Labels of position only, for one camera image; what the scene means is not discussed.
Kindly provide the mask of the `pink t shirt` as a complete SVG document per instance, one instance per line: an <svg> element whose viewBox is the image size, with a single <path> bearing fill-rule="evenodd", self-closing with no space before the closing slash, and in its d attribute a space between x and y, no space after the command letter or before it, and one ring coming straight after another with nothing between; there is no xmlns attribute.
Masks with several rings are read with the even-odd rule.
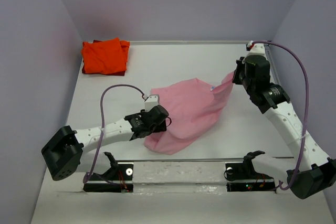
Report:
<svg viewBox="0 0 336 224"><path fill-rule="evenodd" d="M200 138L219 120L233 89L234 73L226 75L218 86L198 78L155 88L162 105L169 113L169 126L165 132L146 137L144 146L151 151L172 155Z"/></svg>

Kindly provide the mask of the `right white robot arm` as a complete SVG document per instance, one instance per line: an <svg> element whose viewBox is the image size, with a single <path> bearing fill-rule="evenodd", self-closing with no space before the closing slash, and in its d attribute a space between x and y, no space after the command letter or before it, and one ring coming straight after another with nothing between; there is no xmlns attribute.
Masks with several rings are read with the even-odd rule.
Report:
<svg viewBox="0 0 336 224"><path fill-rule="evenodd" d="M244 156L241 171L248 178L268 175L287 184L292 193L306 199L335 183L335 160L303 131L290 98L270 81L270 63L265 56L249 55L236 61L233 83L242 85L252 103L272 123L293 155L296 164L281 161L264 151Z"/></svg>

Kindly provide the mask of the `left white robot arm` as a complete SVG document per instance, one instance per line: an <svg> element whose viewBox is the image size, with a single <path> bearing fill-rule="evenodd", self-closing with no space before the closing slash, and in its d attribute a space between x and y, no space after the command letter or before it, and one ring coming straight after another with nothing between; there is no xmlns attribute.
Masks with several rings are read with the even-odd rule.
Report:
<svg viewBox="0 0 336 224"><path fill-rule="evenodd" d="M168 111L156 105L149 111L127 115L104 127L73 130L69 125L61 127L41 149L50 175L54 181L71 176L76 171L86 172L84 157L95 150L92 162L97 164L99 149L123 141L145 138L153 133L166 131Z"/></svg>

